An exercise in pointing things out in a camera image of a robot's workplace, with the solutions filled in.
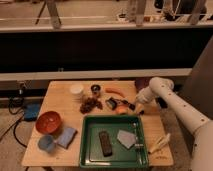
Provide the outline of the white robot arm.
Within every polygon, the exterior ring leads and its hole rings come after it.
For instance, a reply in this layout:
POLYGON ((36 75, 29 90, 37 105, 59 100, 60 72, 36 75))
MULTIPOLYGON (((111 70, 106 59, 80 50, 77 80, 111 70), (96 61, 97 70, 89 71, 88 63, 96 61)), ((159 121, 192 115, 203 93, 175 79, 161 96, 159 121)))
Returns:
POLYGON ((144 104, 161 97, 194 136, 189 170, 213 171, 213 120, 179 97, 173 88, 172 80, 153 77, 149 85, 137 93, 136 101, 144 104))

